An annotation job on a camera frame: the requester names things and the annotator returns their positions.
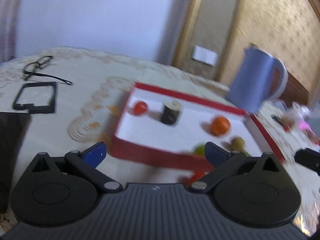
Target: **black eyeglasses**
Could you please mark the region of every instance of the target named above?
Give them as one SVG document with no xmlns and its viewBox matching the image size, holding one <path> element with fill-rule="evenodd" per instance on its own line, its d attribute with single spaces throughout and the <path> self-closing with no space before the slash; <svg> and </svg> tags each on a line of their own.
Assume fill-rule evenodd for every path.
<svg viewBox="0 0 320 240">
<path fill-rule="evenodd" d="M 69 80 L 65 80 L 59 77 L 55 77 L 52 75 L 47 75 L 43 73 L 37 73 L 36 71 L 38 69 L 43 69 L 46 67 L 46 65 L 53 59 L 53 56 L 43 56 L 39 58 L 37 61 L 29 63 L 25 65 L 22 69 L 22 74 L 23 74 L 23 80 L 28 80 L 31 76 L 38 76 L 38 77 L 51 77 L 58 79 L 62 82 L 65 82 L 67 85 L 73 85 L 73 83 Z"/>
</svg>

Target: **eyeglasses temple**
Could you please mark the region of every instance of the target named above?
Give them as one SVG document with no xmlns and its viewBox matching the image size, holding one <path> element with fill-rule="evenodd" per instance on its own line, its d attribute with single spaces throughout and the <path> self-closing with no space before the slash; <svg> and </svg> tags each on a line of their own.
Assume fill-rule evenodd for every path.
<svg viewBox="0 0 320 240">
<path fill-rule="evenodd" d="M 26 71 L 24 70 L 23 71 L 25 73 L 25 75 L 30 75 L 30 76 L 39 76 L 39 77 L 51 77 L 51 78 L 55 78 L 55 79 L 58 79 L 62 82 L 65 82 L 67 85 L 73 85 L 73 82 L 69 81 L 69 80 L 65 80 L 65 79 L 62 79 L 62 78 L 59 78 L 59 77 L 55 77 L 55 76 L 52 76 L 52 75 L 47 75 L 47 74 L 43 74 L 43 73 L 36 73 L 36 72 L 30 72 L 30 71 Z"/>
</svg>

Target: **plaid curtain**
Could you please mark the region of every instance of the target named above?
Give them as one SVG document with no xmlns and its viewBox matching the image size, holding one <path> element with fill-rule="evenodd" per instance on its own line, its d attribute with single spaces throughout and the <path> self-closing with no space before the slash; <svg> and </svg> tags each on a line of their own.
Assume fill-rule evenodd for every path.
<svg viewBox="0 0 320 240">
<path fill-rule="evenodd" d="M 0 63 L 14 58 L 20 0 L 0 0 Z"/>
</svg>

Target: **kettle handle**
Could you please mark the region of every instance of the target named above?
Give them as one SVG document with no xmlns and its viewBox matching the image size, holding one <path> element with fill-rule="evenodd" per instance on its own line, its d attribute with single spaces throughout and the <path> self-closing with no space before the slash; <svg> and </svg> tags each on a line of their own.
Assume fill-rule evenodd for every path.
<svg viewBox="0 0 320 240">
<path fill-rule="evenodd" d="M 278 99 L 282 95 L 282 93 L 284 92 L 285 87 L 287 86 L 287 82 L 288 82 L 289 75 L 288 75 L 287 68 L 285 67 L 283 62 L 281 60 L 279 60 L 278 58 L 275 58 L 274 66 L 280 72 L 279 83 L 278 83 L 275 91 L 271 95 L 269 95 L 266 98 L 266 100 Z"/>
</svg>

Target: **white tablecloth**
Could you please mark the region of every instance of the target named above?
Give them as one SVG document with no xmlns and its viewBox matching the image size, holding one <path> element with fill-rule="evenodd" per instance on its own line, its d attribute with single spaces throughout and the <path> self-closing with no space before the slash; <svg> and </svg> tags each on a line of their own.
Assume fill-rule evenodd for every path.
<svg viewBox="0 0 320 240">
<path fill-rule="evenodd" d="M 177 68 L 101 51 L 61 47 L 39 51 L 0 66 L 0 111 L 14 112 L 11 104 L 24 83 L 22 67 L 45 55 L 52 55 L 54 59 L 41 72 L 70 80 L 74 85 L 58 84 L 55 114 L 32 115 L 17 158 L 13 185 L 38 152 L 63 156 L 70 150 L 82 151 L 101 139 L 108 144 L 117 121 L 117 109 L 123 108 L 135 81 L 231 105 L 224 99 L 227 87 Z M 30 81 L 55 80 L 32 77 Z M 301 193 L 302 205 L 295 224 L 307 230 L 306 233 L 313 233 L 319 215 L 320 180 L 315 172 L 295 164 L 293 156 L 300 148 L 314 146 L 302 132 L 288 134 L 274 126 L 270 115 L 277 111 L 270 103 L 264 103 L 257 117 L 286 157 L 284 166 Z M 192 175 L 190 171 L 156 168 L 109 155 L 97 169 L 123 185 L 128 182 L 172 183 Z M 10 212 L 0 215 L 2 229 L 7 230 L 13 223 L 15 220 Z"/>
</svg>

